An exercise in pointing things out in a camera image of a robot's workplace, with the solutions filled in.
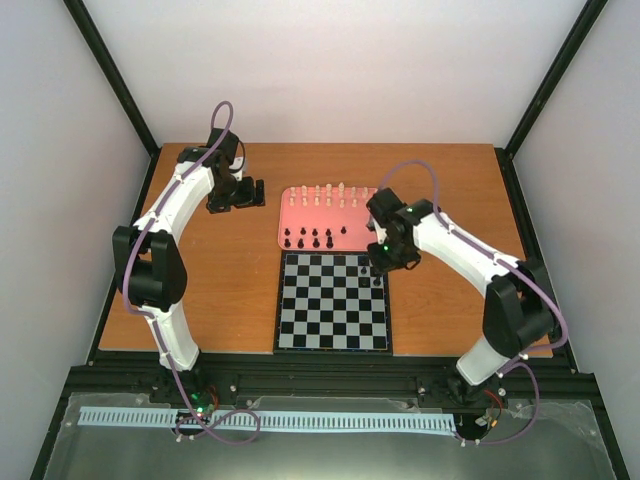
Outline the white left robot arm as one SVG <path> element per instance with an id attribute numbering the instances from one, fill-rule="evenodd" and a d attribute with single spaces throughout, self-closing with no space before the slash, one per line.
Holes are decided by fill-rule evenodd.
<path id="1" fill-rule="evenodd" d="M 246 174 L 246 149 L 237 135 L 213 128 L 204 146 L 185 148 L 168 184 L 149 210 L 112 235 L 115 279 L 126 310 L 144 317 L 160 364 L 179 371 L 172 388 L 186 402 L 201 400 L 208 378 L 193 368 L 199 348 L 182 299 L 188 276 L 179 241 L 201 202 L 211 214 L 265 205 L 265 185 Z"/>

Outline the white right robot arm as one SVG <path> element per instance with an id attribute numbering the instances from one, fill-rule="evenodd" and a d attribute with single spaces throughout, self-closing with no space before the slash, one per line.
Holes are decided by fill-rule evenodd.
<path id="1" fill-rule="evenodd" d="M 376 273 L 411 270 L 426 253 L 467 280 L 484 299 L 482 335 L 456 363 L 467 385 L 484 383 L 560 323 L 541 262 L 521 261 L 490 247 L 425 199 L 408 205 L 385 188 L 366 207 L 368 228 L 376 234 L 367 253 Z"/>

